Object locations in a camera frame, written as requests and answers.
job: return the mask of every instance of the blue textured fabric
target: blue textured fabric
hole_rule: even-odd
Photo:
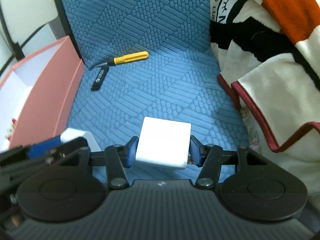
[[[209,0],[62,0],[86,63],[68,126],[90,131],[101,148],[140,134],[145,116],[190,122],[203,144],[247,145],[240,115],[218,85],[211,54]],[[90,87],[110,57],[147,50],[145,61],[110,67],[98,92]],[[195,179],[183,171],[136,164],[133,179]],[[224,167],[222,177],[234,172]],[[103,168],[95,169],[105,181]]]

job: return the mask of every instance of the striped blanket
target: striped blanket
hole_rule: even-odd
[[[210,34],[236,109],[249,109],[272,152],[299,145],[293,157],[320,168],[319,4],[210,0]]]

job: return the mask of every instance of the white box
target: white box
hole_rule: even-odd
[[[191,123],[145,117],[136,161],[183,170],[188,163]]]

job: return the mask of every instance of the open box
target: open box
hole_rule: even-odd
[[[68,36],[15,64],[0,82],[0,151],[61,134],[83,73]],[[10,142],[6,135],[13,118]]]

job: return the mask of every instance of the yellow screwdriver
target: yellow screwdriver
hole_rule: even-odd
[[[96,79],[92,84],[91,91],[97,91],[100,89],[102,82],[104,81],[106,74],[109,71],[109,66],[147,59],[148,57],[149,57],[149,53],[147,51],[141,51],[137,53],[124,55],[122,57],[115,57],[112,60],[95,65],[94,67],[101,67],[101,70],[99,71]]]

